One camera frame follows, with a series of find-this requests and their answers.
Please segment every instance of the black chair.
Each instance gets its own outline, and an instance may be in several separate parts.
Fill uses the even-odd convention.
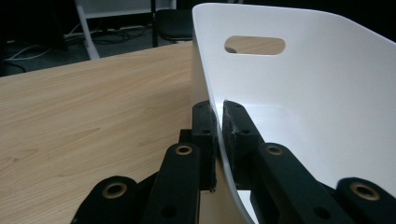
[[[151,0],[152,47],[158,47],[158,36],[169,41],[192,40],[192,8],[201,3],[227,3],[227,0],[178,0],[176,9],[156,9],[156,1]]]

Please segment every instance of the white box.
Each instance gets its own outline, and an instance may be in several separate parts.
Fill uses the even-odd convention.
[[[193,20],[194,102],[208,97],[220,121],[224,100],[244,105],[266,142],[288,147],[330,187],[356,176],[396,196],[394,42],[307,9],[203,4]],[[277,55],[229,53],[235,35],[286,46]]]

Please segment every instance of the wooden tabletop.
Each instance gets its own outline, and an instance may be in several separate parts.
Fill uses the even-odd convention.
[[[190,88],[191,43],[0,78],[0,223],[70,223],[101,180],[157,172]]]

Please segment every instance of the black cable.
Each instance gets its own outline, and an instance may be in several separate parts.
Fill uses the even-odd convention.
[[[4,62],[4,64],[5,64],[5,65],[9,65],[9,66],[18,67],[18,68],[20,68],[20,69],[22,70],[23,73],[26,72],[26,69],[25,69],[24,67],[22,67],[22,66],[20,66],[20,65],[17,65],[17,64],[15,64],[15,63]]]

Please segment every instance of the floor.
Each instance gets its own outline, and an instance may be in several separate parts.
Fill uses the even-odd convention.
[[[6,65],[1,76],[17,75],[39,69],[88,61],[82,33],[65,37],[68,51],[32,47],[26,43],[8,43]],[[125,28],[118,31],[96,32],[92,40],[101,58],[152,48],[151,28],[145,26]],[[159,46],[173,44],[159,38]]]

